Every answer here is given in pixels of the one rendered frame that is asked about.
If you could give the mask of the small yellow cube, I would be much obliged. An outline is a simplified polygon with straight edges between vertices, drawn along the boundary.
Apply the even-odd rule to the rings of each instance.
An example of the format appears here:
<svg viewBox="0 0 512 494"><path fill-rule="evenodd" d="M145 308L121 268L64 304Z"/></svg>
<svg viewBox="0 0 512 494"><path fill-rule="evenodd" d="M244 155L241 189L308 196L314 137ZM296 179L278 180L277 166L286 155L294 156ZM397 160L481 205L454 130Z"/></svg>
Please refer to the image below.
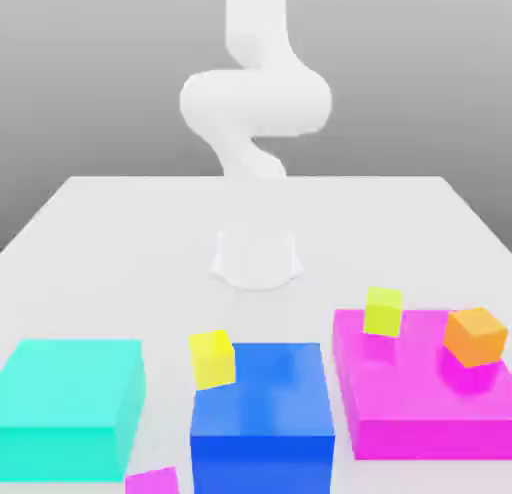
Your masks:
<svg viewBox="0 0 512 494"><path fill-rule="evenodd" d="M225 330L189 336L191 364L197 390L236 381L235 350Z"/></svg>

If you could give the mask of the small lime cube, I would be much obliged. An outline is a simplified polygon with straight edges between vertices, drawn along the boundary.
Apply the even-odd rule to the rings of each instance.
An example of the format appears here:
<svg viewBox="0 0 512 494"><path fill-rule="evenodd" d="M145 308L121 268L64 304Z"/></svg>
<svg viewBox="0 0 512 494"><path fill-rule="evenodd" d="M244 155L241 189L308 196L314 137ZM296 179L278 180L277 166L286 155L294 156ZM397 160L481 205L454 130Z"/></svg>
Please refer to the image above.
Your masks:
<svg viewBox="0 0 512 494"><path fill-rule="evenodd" d="M369 287L364 312L363 332L396 338L402 322L402 292Z"/></svg>

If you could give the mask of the small orange cube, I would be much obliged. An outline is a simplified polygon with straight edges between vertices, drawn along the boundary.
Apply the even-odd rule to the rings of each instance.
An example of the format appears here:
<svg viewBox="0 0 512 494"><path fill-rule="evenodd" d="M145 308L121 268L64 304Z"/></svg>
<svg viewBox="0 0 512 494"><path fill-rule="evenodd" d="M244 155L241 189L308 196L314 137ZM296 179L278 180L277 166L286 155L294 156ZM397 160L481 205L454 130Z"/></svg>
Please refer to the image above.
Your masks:
<svg viewBox="0 0 512 494"><path fill-rule="evenodd" d="M486 308L448 313L443 345L465 367L473 368L501 360L508 329Z"/></svg>

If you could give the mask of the small magenta cube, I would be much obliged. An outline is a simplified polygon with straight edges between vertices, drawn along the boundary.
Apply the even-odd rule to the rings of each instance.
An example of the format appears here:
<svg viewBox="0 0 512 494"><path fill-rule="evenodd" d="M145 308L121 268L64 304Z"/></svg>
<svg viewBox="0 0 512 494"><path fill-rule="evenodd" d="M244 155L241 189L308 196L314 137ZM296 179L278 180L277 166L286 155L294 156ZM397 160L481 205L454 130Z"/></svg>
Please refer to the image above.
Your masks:
<svg viewBox="0 0 512 494"><path fill-rule="evenodd" d="M174 467L165 467L125 478L125 494L180 494Z"/></svg>

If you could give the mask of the large blue box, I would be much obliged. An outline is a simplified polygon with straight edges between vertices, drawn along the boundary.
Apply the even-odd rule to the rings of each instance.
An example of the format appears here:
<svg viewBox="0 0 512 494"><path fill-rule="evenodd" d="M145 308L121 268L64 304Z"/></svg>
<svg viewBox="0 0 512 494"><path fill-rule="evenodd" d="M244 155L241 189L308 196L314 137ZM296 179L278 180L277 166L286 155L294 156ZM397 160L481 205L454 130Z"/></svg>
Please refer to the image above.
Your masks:
<svg viewBox="0 0 512 494"><path fill-rule="evenodd" d="M237 343L236 381L194 398L194 494L330 494L335 447L317 343Z"/></svg>

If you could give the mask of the large magenta box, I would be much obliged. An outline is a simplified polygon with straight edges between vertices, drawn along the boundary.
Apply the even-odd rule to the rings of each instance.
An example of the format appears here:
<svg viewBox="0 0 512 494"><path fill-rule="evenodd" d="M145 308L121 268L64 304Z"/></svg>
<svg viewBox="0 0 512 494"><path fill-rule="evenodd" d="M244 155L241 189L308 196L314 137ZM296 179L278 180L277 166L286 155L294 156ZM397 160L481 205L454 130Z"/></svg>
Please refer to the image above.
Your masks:
<svg viewBox="0 0 512 494"><path fill-rule="evenodd" d="M407 310L397 338L334 313L332 347L358 460L512 460L512 373L466 368L443 345L445 310Z"/></svg>

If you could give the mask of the large cyan box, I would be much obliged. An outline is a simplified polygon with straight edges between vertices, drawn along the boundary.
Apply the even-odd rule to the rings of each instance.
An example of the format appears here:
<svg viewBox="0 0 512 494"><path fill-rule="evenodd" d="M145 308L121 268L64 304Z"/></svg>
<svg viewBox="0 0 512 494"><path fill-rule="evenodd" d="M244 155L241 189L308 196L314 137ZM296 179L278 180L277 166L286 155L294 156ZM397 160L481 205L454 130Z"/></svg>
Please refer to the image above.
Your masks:
<svg viewBox="0 0 512 494"><path fill-rule="evenodd" d="M146 395L136 339L23 339L0 370L0 482L120 482Z"/></svg>

